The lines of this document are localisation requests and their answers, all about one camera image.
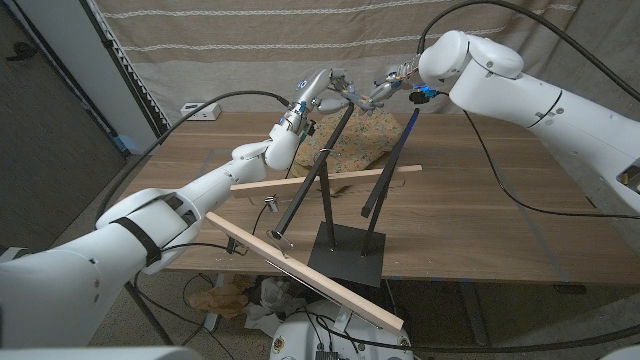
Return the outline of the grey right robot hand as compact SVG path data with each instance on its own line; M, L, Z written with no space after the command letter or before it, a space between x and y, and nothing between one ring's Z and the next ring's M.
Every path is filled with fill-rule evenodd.
M399 64L384 66L378 70L373 82L373 89L367 96L361 110L362 114L371 115L376 107L383 107L384 101L399 90L412 90L424 81L419 72L420 54L411 60Z

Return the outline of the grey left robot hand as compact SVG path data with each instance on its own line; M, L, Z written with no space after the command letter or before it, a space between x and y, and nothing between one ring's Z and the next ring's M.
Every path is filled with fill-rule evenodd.
M292 104L279 124L286 130L300 134L301 125L307 115L316 109L321 114L332 114L346 107L347 99L321 99L320 93L333 84L340 94L355 94L351 76L343 68L319 68L309 73L296 87Z

